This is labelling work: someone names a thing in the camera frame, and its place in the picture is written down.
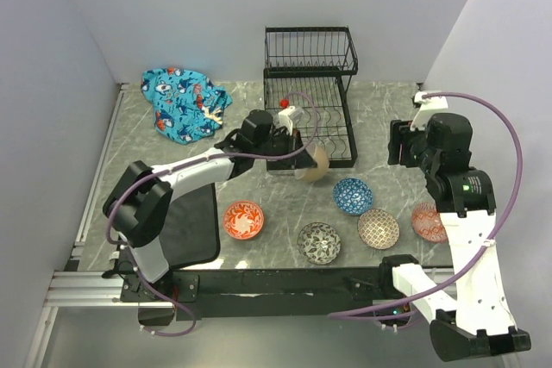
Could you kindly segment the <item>black wire dish rack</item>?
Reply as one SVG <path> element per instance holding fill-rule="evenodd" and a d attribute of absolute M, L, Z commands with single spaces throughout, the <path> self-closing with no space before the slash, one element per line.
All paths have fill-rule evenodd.
<path fill-rule="evenodd" d="M 358 57 L 348 27 L 266 27 L 264 108 L 277 114 L 286 100 L 303 108 L 302 138 L 327 154 L 333 169 L 351 168 L 357 146 L 348 108 L 348 87 Z"/>

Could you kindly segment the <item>white beige bowl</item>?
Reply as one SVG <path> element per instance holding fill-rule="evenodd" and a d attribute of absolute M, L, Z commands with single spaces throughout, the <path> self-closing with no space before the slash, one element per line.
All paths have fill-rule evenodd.
<path fill-rule="evenodd" d="M 296 170 L 294 177 L 299 181 L 314 183 L 329 171 L 329 158 L 325 150 L 318 144 L 311 143 L 305 152 L 310 155 L 315 165 Z"/>

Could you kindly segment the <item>black leaf pattern bowl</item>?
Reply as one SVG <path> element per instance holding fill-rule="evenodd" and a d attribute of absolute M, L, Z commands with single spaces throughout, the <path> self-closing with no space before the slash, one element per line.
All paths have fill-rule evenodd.
<path fill-rule="evenodd" d="M 298 251 L 314 265 L 328 265 L 339 255 L 340 235 L 327 223 L 312 222 L 298 233 Z"/>

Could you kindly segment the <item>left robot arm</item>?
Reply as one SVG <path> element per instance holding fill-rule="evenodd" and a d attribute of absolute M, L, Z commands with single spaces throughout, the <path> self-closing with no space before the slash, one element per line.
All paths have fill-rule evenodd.
<path fill-rule="evenodd" d="M 195 157 L 148 166 L 127 167 L 103 204 L 108 229 L 116 230 L 130 250 L 141 289 L 152 300 L 167 298 L 173 288 L 160 233 L 171 203 L 199 188 L 229 181 L 249 171 L 257 159 L 281 161 L 293 170 L 317 166 L 295 125 L 304 111 L 298 106 L 277 115 L 255 109 L 241 126 Z"/>

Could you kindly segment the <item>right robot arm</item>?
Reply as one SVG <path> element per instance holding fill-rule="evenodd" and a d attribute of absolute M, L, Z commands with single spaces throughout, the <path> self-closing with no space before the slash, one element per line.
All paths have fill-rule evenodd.
<path fill-rule="evenodd" d="M 529 333 L 512 316 L 491 236 L 496 203 L 489 176 L 470 166 L 473 130 L 452 113 L 432 115 L 421 126 L 393 120 L 389 165 L 419 168 L 445 229 L 457 277 L 450 297 L 411 255 L 385 257 L 379 265 L 379 291 L 387 297 L 414 296 L 414 306 L 430 324 L 430 339 L 445 361 L 493 357 L 531 348 Z M 429 290 L 423 298 L 418 293 Z"/>

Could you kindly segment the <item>orange floral bowl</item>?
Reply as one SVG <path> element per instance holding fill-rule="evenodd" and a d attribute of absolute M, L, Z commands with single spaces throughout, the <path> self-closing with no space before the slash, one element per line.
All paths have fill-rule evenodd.
<path fill-rule="evenodd" d="M 262 209 L 251 201 L 233 202 L 223 213 L 223 229 L 236 240 L 253 239 L 262 230 L 264 221 Z"/>

